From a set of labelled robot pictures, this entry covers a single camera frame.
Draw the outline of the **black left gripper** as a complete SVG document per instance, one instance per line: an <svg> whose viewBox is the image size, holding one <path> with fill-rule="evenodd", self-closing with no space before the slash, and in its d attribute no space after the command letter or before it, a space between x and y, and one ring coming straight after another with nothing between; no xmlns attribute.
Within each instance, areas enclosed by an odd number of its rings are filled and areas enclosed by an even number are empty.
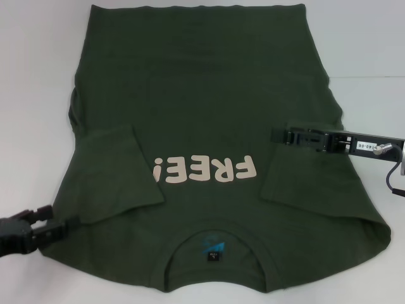
<svg viewBox="0 0 405 304"><path fill-rule="evenodd" d="M1 219L1 256L12 254L26 255L33 252L35 246L49 246L67 238L80 227L78 217L68 218L62 222L50 221L33 230L30 224L43 222L53 218L53 207L43 206L35 210L25 210L22 220L15 218Z"/></svg>

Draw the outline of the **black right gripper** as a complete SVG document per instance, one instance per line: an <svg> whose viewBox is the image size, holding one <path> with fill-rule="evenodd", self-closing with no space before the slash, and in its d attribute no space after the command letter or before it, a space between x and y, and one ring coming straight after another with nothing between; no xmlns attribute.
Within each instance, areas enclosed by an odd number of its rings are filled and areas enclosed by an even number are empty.
<svg viewBox="0 0 405 304"><path fill-rule="evenodd" d="M403 139L347 131L329 131L327 134L320 130L301 127L273 128L271 130L271 142L287 146L307 147L316 151L328 149L330 153L342 153L378 160L402 160L404 154ZM374 153L374 148L387 144L398 146L401 152L391 148L379 155Z"/></svg>

